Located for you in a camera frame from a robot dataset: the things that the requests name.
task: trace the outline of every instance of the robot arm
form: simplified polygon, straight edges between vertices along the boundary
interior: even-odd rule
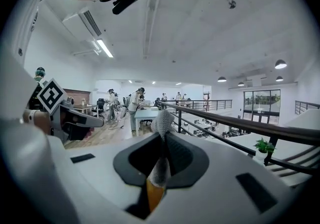
[[[104,121],[74,110],[74,100],[52,79],[37,95],[50,116],[52,135],[65,140],[83,140],[93,127],[102,127]]]

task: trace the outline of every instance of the person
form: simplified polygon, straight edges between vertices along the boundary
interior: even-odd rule
[[[158,106],[158,102],[160,101],[160,98],[158,97],[157,99],[156,99],[156,101],[154,102],[154,107],[157,107]]]
[[[45,69],[43,69],[42,67],[39,67],[36,71],[35,71],[35,77],[34,80],[37,82],[40,82],[40,80],[42,80],[46,75],[46,71]]]
[[[167,101],[167,95],[165,93],[162,93],[161,101]]]
[[[130,97],[130,104],[129,104],[128,111],[130,114],[131,131],[136,130],[135,114],[139,107],[140,96],[143,95],[144,92],[145,92],[145,89],[141,87],[136,92],[132,93],[132,96]]]
[[[180,92],[178,92],[178,94],[176,95],[175,100],[176,100],[176,101],[181,100],[181,94],[180,94]]]
[[[168,99],[168,98],[167,98],[167,95],[166,95],[165,93],[162,93],[161,101],[162,101],[162,102],[166,102],[167,99]]]
[[[37,68],[35,71],[34,80],[38,83],[27,105],[27,108],[30,110],[45,111],[43,105],[38,99],[38,94],[43,88],[43,78],[45,77],[45,74],[45,69],[43,69],[42,67]]]
[[[110,120],[113,120],[116,118],[115,116],[115,104],[116,104],[116,97],[115,97],[115,94],[114,94],[114,91],[112,89],[109,89],[109,116],[108,116],[108,121]]]

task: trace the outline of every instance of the white table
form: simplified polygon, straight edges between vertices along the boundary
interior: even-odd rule
[[[146,109],[146,110],[137,110],[135,113],[135,130],[136,130],[136,135],[139,136],[139,127],[140,127],[140,120],[148,120],[148,119],[155,119],[158,116],[159,110],[151,110],[151,109]]]
[[[97,108],[96,109],[96,117],[98,118],[99,117],[99,110],[98,110],[98,106],[97,105],[75,105],[74,106],[74,110],[80,110],[82,113],[86,113],[88,114],[88,110],[92,109],[92,108]]]

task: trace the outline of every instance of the wooden floor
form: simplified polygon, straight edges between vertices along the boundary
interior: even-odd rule
[[[105,118],[104,126],[95,128],[94,132],[89,138],[83,139],[82,141],[68,141],[65,143],[64,147],[66,149],[71,149],[101,144],[117,143],[135,137],[136,132],[131,132],[129,113],[122,120],[120,119],[119,113],[118,119],[120,120],[120,122],[106,122]],[[152,132],[151,123],[148,122],[147,126],[145,122],[141,123],[139,135],[143,135],[150,132]]]

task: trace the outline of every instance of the office chair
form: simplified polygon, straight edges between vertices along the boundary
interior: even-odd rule
[[[102,114],[102,112],[104,112],[104,105],[105,105],[105,100],[103,100],[102,98],[99,98],[98,101],[96,102],[97,106],[98,106],[98,112],[99,112],[99,117],[105,118]]]

